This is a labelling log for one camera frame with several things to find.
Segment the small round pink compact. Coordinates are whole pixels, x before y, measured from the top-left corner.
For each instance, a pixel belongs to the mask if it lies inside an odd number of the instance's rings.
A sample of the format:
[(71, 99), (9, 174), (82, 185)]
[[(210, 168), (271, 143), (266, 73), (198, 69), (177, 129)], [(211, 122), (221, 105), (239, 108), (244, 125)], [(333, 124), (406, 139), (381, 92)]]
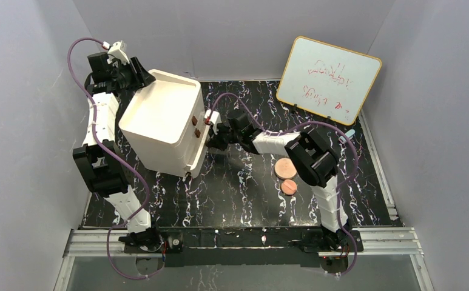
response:
[(291, 179), (286, 179), (281, 183), (281, 191), (288, 196), (292, 196), (297, 192), (297, 184)]

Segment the large round pink compact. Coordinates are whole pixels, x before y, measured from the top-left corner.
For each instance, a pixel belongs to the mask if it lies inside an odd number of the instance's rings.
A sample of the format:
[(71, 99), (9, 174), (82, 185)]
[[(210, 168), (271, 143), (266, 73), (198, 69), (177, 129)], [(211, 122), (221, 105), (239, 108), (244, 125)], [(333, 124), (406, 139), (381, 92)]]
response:
[(274, 165), (274, 171), (282, 180), (293, 179), (297, 175), (297, 170), (289, 158), (280, 158)]

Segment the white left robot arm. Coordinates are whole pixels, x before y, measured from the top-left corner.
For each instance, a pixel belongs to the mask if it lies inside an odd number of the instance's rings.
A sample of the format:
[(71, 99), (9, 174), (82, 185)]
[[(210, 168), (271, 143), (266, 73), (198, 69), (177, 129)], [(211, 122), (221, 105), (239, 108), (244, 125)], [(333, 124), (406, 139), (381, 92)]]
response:
[(126, 222), (130, 234), (151, 228), (151, 218), (141, 209), (130, 183), (134, 174), (116, 144), (116, 117), (121, 94), (135, 92), (155, 78), (132, 57), (123, 63), (111, 53), (88, 56), (91, 72), (84, 81), (90, 95), (86, 137), (81, 147), (73, 149), (73, 159), (88, 189), (109, 202)]

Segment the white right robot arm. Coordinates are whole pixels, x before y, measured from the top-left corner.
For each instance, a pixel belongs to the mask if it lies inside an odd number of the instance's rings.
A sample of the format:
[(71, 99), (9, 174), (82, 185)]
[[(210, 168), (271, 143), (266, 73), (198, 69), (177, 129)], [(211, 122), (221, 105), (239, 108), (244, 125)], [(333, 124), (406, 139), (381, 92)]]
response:
[(316, 129), (294, 133), (269, 133), (257, 128), (245, 113), (237, 112), (227, 122), (213, 121), (216, 112), (206, 111), (204, 123), (210, 125), (206, 145), (226, 150), (238, 144), (243, 150), (256, 155), (285, 156), (291, 160), (299, 178), (307, 183), (316, 198), (321, 226), (332, 233), (347, 222), (347, 215), (338, 202), (339, 157)]

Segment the white three-drawer organizer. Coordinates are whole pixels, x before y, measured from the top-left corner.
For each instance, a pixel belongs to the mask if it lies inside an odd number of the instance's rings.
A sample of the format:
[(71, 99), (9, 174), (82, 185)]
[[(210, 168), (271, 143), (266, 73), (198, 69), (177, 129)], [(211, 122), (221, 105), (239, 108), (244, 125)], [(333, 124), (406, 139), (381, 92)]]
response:
[(203, 131), (205, 106), (198, 81), (157, 69), (139, 89), (118, 126), (146, 169), (185, 177), (195, 129)]

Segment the white bottom drawer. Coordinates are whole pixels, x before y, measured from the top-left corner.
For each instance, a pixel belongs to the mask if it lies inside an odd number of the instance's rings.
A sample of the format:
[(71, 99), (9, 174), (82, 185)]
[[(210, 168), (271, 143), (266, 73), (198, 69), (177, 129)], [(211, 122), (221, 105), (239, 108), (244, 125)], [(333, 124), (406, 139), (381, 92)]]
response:
[(210, 127), (207, 125), (201, 135), (197, 138), (193, 135), (192, 144), (191, 144), (191, 155), (187, 160), (185, 171), (189, 173), (191, 177), (196, 178), (201, 170), (201, 167), (204, 163), (205, 154), (208, 147), (206, 146), (206, 141), (208, 140), (208, 132)]

